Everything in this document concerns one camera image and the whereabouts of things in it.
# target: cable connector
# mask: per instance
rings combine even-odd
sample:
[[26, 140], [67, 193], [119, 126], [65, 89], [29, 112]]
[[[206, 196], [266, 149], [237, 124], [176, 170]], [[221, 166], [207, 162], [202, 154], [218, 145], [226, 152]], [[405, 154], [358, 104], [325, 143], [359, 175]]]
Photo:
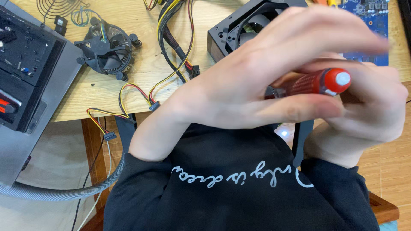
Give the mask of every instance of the cable connector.
[[129, 123], [131, 123], [131, 124], [135, 124], [136, 123], [136, 121], [130, 116], [130, 117], [128, 117], [127, 119], [127, 122], [129, 122]]
[[117, 136], [115, 135], [114, 132], [107, 133], [107, 134], [105, 134], [103, 137], [104, 137], [104, 139], [105, 139], [106, 141], [110, 141], [110, 140], [112, 140], [112, 139], [117, 138]]
[[198, 65], [193, 66], [193, 70], [190, 73], [190, 79], [193, 79], [199, 75], [200, 75], [200, 67]]
[[155, 104], [153, 104], [151, 107], [149, 107], [148, 109], [150, 109], [151, 111], [155, 111], [157, 110], [157, 108], [160, 107], [160, 102], [156, 102]]

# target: blue circuit board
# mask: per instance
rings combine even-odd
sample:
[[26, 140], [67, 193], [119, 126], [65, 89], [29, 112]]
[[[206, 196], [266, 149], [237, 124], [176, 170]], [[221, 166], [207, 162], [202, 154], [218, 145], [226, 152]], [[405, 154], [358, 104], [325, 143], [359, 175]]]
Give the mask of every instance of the blue circuit board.
[[[339, 8], [360, 17], [375, 33], [388, 38], [389, 0], [341, 0]], [[360, 62], [373, 62], [377, 66], [388, 66], [388, 54], [367, 55], [364, 53], [345, 53], [344, 58]]]

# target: cooler fan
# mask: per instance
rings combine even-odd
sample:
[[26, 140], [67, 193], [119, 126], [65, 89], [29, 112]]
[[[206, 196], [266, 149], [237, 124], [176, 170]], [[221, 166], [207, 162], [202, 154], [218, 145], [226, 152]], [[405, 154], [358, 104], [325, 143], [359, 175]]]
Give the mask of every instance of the cooler fan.
[[253, 39], [288, 7], [306, 7], [304, 0], [251, 0], [208, 31], [207, 50], [215, 62]]
[[128, 36], [121, 28], [93, 17], [84, 41], [75, 42], [83, 51], [77, 58], [102, 74], [116, 75], [118, 80], [128, 81], [127, 71], [134, 64], [134, 47], [141, 46], [137, 35]]

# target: screwdriver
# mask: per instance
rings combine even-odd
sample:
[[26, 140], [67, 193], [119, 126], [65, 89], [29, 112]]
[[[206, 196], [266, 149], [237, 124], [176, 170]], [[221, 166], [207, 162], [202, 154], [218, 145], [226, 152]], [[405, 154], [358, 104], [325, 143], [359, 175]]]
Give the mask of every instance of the screwdriver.
[[0, 112], [2, 113], [14, 113], [16, 108], [9, 102], [0, 99]]
[[327, 68], [306, 74], [299, 79], [285, 82], [280, 88], [272, 90], [271, 97], [282, 98], [297, 94], [323, 94], [336, 96], [351, 85], [349, 72], [342, 68]]

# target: wooden desk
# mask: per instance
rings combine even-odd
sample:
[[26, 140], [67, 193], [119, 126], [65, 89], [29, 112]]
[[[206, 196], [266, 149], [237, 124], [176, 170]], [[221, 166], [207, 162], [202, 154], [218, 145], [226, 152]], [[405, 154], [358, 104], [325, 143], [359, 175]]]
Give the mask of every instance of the wooden desk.
[[[172, 72], [161, 55], [156, 37], [157, 20], [162, 6], [157, 6], [149, 12], [145, 9], [142, 0], [84, 1], [90, 3], [90, 9], [99, 13], [108, 23], [119, 26], [128, 34], [135, 33], [142, 41], [142, 47], [136, 51], [136, 62], [129, 74], [129, 82], [137, 83], [148, 93], [153, 85]], [[201, 72], [214, 64], [207, 52], [207, 31], [247, 1], [200, 0], [194, 3], [196, 36], [189, 60], [193, 65], [199, 65]], [[43, 17], [37, 10], [35, 0], [12, 0], [12, 2], [42, 21]], [[391, 66], [399, 69], [401, 81], [409, 81], [411, 80], [411, 61], [397, 0], [390, 1], [388, 6], [390, 11], [389, 38], [393, 44], [389, 62]], [[88, 27], [77, 27], [73, 25], [69, 17], [66, 19], [69, 20], [66, 38], [71, 42], [83, 40]], [[47, 20], [46, 25], [54, 28], [52, 20]], [[170, 21], [169, 27], [175, 39], [186, 51], [191, 35], [187, 11], [180, 10]], [[180, 61], [169, 47], [167, 51], [172, 56], [172, 61]], [[117, 98], [123, 84], [123, 81], [117, 81], [114, 76], [98, 74], [90, 68], [83, 69], [74, 80], [51, 121], [87, 118], [85, 110], [90, 107], [120, 113]], [[160, 85], [154, 91], [156, 100], [163, 102], [181, 84], [181, 81], [175, 76], [170, 81]], [[148, 111], [147, 103], [134, 89], [125, 90], [123, 97], [130, 113]]]

